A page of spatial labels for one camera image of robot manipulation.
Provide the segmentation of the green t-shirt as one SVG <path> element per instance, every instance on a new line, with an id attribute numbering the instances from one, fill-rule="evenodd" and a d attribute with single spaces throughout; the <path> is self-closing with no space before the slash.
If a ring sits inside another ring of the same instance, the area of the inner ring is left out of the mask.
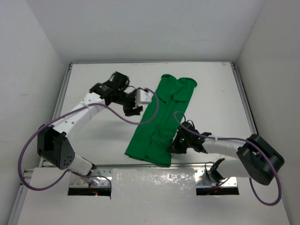
<path id="1" fill-rule="evenodd" d="M 196 86 L 192 78 L 162 75 L 155 91 L 159 99 L 158 113 L 150 123 L 136 128 L 125 154 L 133 159 L 169 166 L 172 156 L 168 149 L 179 126 L 174 113 L 186 111 Z"/>

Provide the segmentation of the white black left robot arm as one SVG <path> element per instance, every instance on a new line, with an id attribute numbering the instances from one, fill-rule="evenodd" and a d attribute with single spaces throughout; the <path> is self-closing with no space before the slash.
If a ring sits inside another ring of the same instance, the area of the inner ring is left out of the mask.
<path id="1" fill-rule="evenodd" d="M 104 83 L 96 83 L 74 108 L 78 112 L 45 127 L 37 136 L 37 153 L 44 160 L 61 170 L 69 169 L 81 175 L 88 175 L 93 164 L 73 150 L 70 141 L 83 126 L 111 103 L 123 107 L 126 116 L 139 115 L 142 111 L 142 90 L 126 93 L 129 77 L 114 72 Z"/>

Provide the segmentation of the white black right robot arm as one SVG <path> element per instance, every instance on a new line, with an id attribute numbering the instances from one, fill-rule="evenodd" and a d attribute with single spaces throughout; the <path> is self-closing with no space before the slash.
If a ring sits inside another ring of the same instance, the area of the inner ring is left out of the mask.
<path id="1" fill-rule="evenodd" d="M 242 141 L 216 139 L 210 132 L 199 133 L 186 121 L 178 126 L 168 152 L 186 154 L 189 148 L 199 153 L 221 155 L 208 172 L 215 182 L 228 177 L 243 177 L 267 186 L 274 178 L 272 168 L 278 172 L 285 163 L 284 158 L 257 134 Z"/>

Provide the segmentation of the white front cover panel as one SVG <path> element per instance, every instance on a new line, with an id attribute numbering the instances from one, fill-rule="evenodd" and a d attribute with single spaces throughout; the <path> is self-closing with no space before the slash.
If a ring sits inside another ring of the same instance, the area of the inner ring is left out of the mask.
<path id="1" fill-rule="evenodd" d="M 114 169 L 111 196 L 71 196 L 71 175 L 36 168 L 19 225 L 286 225 L 282 202 L 260 203 L 247 179 L 238 195 L 197 195 L 192 169 Z"/>

